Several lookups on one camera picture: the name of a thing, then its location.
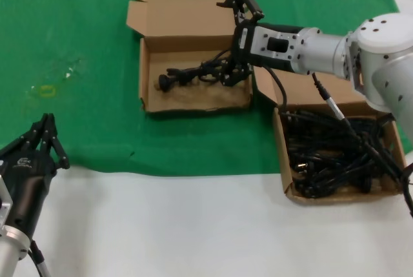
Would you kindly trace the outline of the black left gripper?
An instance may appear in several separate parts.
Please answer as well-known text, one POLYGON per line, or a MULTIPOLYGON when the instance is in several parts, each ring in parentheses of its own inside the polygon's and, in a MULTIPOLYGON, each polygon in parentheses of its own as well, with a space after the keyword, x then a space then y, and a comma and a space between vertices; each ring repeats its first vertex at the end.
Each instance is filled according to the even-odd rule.
POLYGON ((43 114, 29 131, 1 149, 1 174, 13 204, 6 224, 32 236, 57 169, 69 169, 53 114, 43 114), (35 150, 41 140, 41 150, 35 150), (54 149, 57 161, 50 155, 54 149))

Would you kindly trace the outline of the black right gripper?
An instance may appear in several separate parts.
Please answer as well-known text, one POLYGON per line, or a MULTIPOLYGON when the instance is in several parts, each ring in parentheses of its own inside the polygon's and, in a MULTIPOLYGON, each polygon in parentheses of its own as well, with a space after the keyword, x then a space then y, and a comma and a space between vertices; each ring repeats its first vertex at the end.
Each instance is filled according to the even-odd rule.
POLYGON ((296 42, 302 26, 256 24, 265 17, 256 0, 224 0, 216 5, 231 8, 236 24, 232 38, 234 59, 227 59, 223 65, 222 85, 233 87, 248 79, 252 66, 293 71, 291 60, 294 54, 289 42, 296 42))

